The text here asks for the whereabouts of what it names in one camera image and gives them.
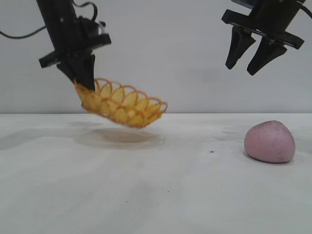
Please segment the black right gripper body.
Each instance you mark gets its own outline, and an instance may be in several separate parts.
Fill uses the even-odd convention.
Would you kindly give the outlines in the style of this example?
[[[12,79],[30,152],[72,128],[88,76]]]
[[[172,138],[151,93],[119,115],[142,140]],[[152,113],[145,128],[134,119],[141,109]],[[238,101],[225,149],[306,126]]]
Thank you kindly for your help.
[[[222,16],[226,24],[248,29],[253,33],[299,49],[304,40],[287,32],[287,28],[304,6],[303,0],[235,0],[251,9],[248,15],[227,9]]]

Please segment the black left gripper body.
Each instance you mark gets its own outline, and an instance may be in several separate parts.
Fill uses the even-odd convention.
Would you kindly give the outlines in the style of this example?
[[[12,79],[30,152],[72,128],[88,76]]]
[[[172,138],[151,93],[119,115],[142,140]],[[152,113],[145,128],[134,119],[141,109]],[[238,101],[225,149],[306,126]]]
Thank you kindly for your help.
[[[106,24],[103,21],[77,17],[69,12],[64,15],[56,11],[42,11],[41,14],[54,47],[53,52],[39,59],[42,68],[112,43],[104,30]]]

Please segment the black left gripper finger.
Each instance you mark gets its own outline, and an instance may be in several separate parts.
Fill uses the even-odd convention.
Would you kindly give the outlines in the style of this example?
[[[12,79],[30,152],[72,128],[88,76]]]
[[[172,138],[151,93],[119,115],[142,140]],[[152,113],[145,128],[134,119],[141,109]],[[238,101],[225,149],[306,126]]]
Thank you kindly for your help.
[[[57,68],[62,71],[72,83],[76,81],[87,89],[94,89],[94,84],[90,83],[89,68],[90,55],[82,57],[66,58],[57,65]]]
[[[89,68],[89,77],[90,83],[94,84],[94,65],[95,65],[95,55],[90,55],[90,68]]]

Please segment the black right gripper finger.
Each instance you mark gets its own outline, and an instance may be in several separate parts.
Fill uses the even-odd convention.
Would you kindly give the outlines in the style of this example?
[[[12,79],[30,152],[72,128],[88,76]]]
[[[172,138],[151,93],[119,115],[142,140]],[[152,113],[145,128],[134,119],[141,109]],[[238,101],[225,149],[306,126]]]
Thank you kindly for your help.
[[[231,70],[242,57],[242,55],[252,46],[256,40],[252,37],[252,32],[245,28],[232,28],[232,38],[230,50],[226,60],[226,67]]]
[[[269,62],[284,55],[286,51],[287,48],[283,44],[271,42],[268,38],[263,37],[254,57],[247,67],[247,72],[252,76],[255,75]]]

